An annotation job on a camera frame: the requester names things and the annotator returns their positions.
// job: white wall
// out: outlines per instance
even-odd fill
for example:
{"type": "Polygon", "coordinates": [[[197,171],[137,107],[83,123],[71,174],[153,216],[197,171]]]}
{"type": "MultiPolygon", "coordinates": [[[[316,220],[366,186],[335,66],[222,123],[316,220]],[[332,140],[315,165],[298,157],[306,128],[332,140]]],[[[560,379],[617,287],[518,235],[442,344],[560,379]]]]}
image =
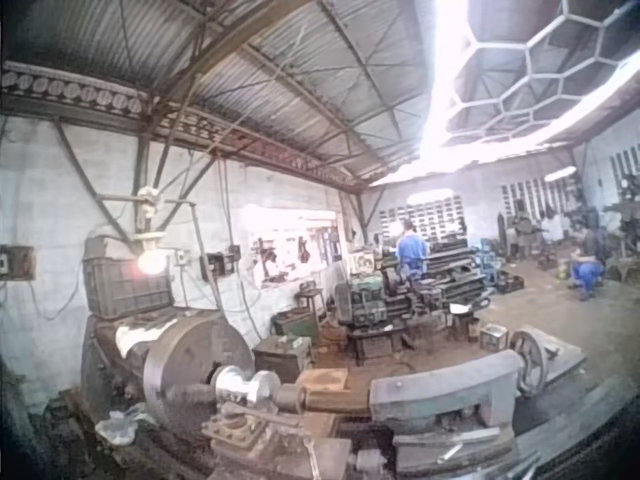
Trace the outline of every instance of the white wall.
{"type": "MultiPolygon", "coordinates": [[[[446,175],[409,182],[390,184],[383,193],[376,213],[369,225],[369,236],[381,230],[380,210],[404,206],[410,195],[418,192],[449,188],[462,197],[469,241],[473,244],[481,238],[497,238],[497,216],[504,215],[502,185],[544,177],[571,164],[564,150],[531,155],[528,157],[499,160],[494,163],[471,166],[446,175]]],[[[363,195],[365,215],[371,212],[380,189],[363,195]]]]}
{"type": "Polygon", "coordinates": [[[639,144],[640,110],[636,110],[574,149],[589,205],[602,210],[602,207],[619,201],[609,158],[632,145],[640,148],[639,144]]]}
{"type": "MultiPolygon", "coordinates": [[[[65,126],[87,176],[99,193],[130,194],[137,141],[133,137],[87,128],[65,126]]],[[[155,172],[162,145],[152,144],[150,172],[155,172]]],[[[163,180],[188,165],[184,149],[172,148],[163,180]]],[[[198,215],[207,251],[226,250],[228,228],[224,220],[218,168],[214,164],[190,200],[197,202],[198,215]]],[[[242,249],[242,278],[247,300],[262,335],[267,334],[269,319],[277,311],[293,305],[293,294],[299,281],[278,288],[258,290],[252,285],[250,265],[250,225],[243,221],[243,210],[250,204],[270,208],[306,208],[338,212],[342,226],[338,192],[287,175],[274,173],[242,163],[228,162],[229,200],[234,242],[242,249]]],[[[167,192],[175,197],[181,187],[177,182],[167,192]]],[[[44,316],[53,315],[74,290],[79,290],[69,307],[55,320],[41,318],[32,301],[28,284],[8,283],[0,291],[0,353],[16,374],[24,376],[23,393],[30,408],[41,411],[47,399],[61,389],[79,381],[81,346],[88,315],[82,278],[76,276],[83,255],[84,239],[90,232],[110,232],[93,199],[71,167],[51,123],[10,117],[0,147],[0,243],[31,245],[37,256],[36,279],[33,281],[38,305],[44,316]]],[[[133,230],[132,207],[107,204],[129,232],[133,230]]],[[[161,215],[170,210],[166,206],[161,215]]],[[[167,229],[163,241],[168,246],[185,248],[198,255],[191,217],[182,207],[167,229]]],[[[194,261],[191,268],[199,278],[194,261]]],[[[177,304],[183,304],[178,271],[173,292],[177,304]]],[[[315,275],[326,293],[334,282],[342,279],[338,263],[315,275]]],[[[207,297],[186,278],[189,304],[211,308],[207,297]]],[[[197,280],[209,295],[207,285],[197,280]]],[[[236,275],[220,281],[223,303],[230,322],[245,335],[250,345],[257,342],[240,295],[236,275]]]]}

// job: lathe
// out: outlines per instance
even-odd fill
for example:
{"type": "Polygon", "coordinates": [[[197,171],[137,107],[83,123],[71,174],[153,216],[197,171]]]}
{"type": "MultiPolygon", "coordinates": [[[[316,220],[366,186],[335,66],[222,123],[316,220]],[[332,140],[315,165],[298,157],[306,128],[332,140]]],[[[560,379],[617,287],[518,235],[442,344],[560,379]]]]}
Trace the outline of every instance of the lathe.
{"type": "Polygon", "coordinates": [[[582,360],[576,347],[525,329],[511,349],[479,360],[377,378],[368,390],[315,391],[254,372],[247,344],[218,312],[169,305],[89,318],[82,396],[95,421],[146,402],[158,426],[141,427],[120,454],[153,447],[154,458],[180,465],[181,478],[453,475],[513,455],[516,397],[535,397],[582,360]],[[318,438],[305,430],[305,412],[359,418],[362,429],[318,438]]]}

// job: blue work clothes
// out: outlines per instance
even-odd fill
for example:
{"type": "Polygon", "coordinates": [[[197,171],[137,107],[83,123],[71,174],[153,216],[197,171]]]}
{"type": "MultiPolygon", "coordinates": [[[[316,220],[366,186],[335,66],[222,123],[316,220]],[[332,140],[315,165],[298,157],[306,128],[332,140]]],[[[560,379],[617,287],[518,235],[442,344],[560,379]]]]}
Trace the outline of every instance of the blue work clothes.
{"type": "Polygon", "coordinates": [[[396,255],[400,264],[407,267],[412,276],[422,274],[423,263],[429,254],[427,242],[417,233],[405,235],[398,242],[396,255]]]}
{"type": "Polygon", "coordinates": [[[593,293],[596,280],[604,273],[604,267],[600,262],[574,262],[572,269],[574,280],[580,284],[587,295],[593,293]]]}

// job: crouching worker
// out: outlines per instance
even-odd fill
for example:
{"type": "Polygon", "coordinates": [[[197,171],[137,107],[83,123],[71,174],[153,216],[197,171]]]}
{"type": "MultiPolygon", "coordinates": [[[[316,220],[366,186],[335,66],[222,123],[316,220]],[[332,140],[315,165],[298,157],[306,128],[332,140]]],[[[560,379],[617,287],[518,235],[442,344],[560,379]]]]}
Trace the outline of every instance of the crouching worker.
{"type": "Polygon", "coordinates": [[[580,300],[594,296],[596,283],[604,274],[604,266],[598,259],[600,251],[598,234],[583,227],[578,232],[578,250],[571,254],[573,286],[580,288],[580,300]]]}

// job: window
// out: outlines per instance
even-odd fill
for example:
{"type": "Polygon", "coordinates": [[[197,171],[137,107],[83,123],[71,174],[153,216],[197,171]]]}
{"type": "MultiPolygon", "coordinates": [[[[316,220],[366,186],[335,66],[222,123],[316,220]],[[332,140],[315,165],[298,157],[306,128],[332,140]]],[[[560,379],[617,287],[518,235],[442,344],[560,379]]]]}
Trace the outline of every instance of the window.
{"type": "Polygon", "coordinates": [[[575,189],[573,178],[562,178],[553,182],[545,182],[544,178],[533,178],[523,182],[502,185],[502,202],[504,213],[512,217],[516,213],[516,201],[522,200],[524,209],[531,218],[540,220],[540,212],[549,204],[556,212],[565,213],[571,210],[571,195],[575,189]]]}
{"type": "Polygon", "coordinates": [[[636,148],[633,145],[627,150],[623,150],[622,153],[616,153],[609,157],[611,162],[611,169],[613,170],[613,177],[616,180],[616,187],[618,188],[618,196],[622,186],[620,181],[625,175],[640,175],[640,144],[636,148]]]}
{"type": "Polygon", "coordinates": [[[412,220],[417,232],[430,241],[443,240],[448,233],[459,228],[459,219],[464,219],[464,208],[460,196],[451,192],[446,198],[415,203],[425,198],[419,195],[421,194],[409,197],[408,201],[411,201],[411,205],[379,212],[380,226],[385,239],[392,240],[402,232],[398,222],[405,218],[412,220]]]}

